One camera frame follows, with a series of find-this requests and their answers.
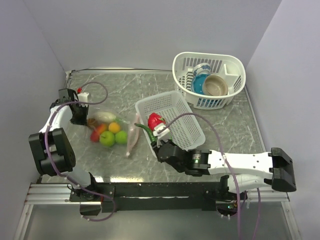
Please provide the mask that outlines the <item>green fake leafy vegetable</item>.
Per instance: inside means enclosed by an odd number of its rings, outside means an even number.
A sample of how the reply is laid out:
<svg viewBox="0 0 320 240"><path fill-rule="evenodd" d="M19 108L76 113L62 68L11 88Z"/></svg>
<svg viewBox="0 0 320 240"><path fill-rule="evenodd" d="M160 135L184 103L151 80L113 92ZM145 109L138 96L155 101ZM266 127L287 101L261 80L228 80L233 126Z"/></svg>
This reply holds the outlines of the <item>green fake leafy vegetable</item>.
<svg viewBox="0 0 320 240"><path fill-rule="evenodd" d="M142 128L147 133L151 143L157 141L156 137L153 135L153 131L148 126L140 124L140 123L135 123L134 125L136 127Z"/></svg>

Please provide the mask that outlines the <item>clear zip top bag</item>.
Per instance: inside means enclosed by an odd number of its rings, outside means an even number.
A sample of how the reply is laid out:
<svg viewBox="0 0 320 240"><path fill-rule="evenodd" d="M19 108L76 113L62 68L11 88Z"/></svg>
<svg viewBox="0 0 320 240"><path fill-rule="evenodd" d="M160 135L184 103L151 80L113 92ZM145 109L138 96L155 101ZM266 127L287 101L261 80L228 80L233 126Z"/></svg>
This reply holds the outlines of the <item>clear zip top bag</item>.
<svg viewBox="0 0 320 240"><path fill-rule="evenodd" d="M94 146L126 158L131 156L140 135L136 126L140 121L138 114L122 116L113 110L97 106L89 110L86 121L90 130L89 140Z"/></svg>

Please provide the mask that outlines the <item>red fake dragon fruit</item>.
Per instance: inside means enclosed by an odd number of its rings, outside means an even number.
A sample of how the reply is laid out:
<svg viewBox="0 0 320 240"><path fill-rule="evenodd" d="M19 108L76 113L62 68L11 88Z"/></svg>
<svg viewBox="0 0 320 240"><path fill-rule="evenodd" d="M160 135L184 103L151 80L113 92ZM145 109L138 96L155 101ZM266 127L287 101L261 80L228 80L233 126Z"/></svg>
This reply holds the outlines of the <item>red fake dragon fruit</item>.
<svg viewBox="0 0 320 240"><path fill-rule="evenodd" d="M153 131L160 124L166 125L165 119L155 112L151 113L147 121L148 127Z"/></svg>

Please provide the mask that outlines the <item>orange fake fruit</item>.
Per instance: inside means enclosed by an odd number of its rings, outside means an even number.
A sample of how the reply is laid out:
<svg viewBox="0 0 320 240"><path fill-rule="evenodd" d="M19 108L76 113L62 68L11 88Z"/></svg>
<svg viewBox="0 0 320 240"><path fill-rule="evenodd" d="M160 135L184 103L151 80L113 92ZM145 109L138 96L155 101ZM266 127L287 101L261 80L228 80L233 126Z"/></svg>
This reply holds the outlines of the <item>orange fake fruit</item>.
<svg viewBox="0 0 320 240"><path fill-rule="evenodd" d="M117 122L111 122L108 126L108 131L110 131L113 134L117 134L121 131L121 125Z"/></svg>

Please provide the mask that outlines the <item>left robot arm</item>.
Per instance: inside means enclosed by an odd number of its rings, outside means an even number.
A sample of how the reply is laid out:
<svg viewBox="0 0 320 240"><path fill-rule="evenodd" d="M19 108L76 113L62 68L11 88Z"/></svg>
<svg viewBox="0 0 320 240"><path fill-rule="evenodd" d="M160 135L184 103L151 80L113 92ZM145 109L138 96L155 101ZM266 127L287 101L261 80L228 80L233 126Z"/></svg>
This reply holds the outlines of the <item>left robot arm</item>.
<svg viewBox="0 0 320 240"><path fill-rule="evenodd" d="M45 125L38 133L31 134L28 142L40 175L62 177L71 185L72 194L81 200L94 201L100 189L90 172L76 166L76 156L65 132L69 123L87 124L89 96L81 90L60 89Z"/></svg>

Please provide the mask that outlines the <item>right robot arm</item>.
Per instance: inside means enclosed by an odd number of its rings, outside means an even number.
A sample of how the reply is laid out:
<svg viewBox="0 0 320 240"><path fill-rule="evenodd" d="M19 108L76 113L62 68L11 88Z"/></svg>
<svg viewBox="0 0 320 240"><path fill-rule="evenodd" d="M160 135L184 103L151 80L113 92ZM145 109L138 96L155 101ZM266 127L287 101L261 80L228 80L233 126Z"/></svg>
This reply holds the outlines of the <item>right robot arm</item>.
<svg viewBox="0 0 320 240"><path fill-rule="evenodd" d="M297 190L293 160L279 147L263 153L221 153L209 149L184 150L168 140L154 141L151 148L159 162L167 163L179 173L193 177L229 176L218 188L224 199L266 186L284 193Z"/></svg>

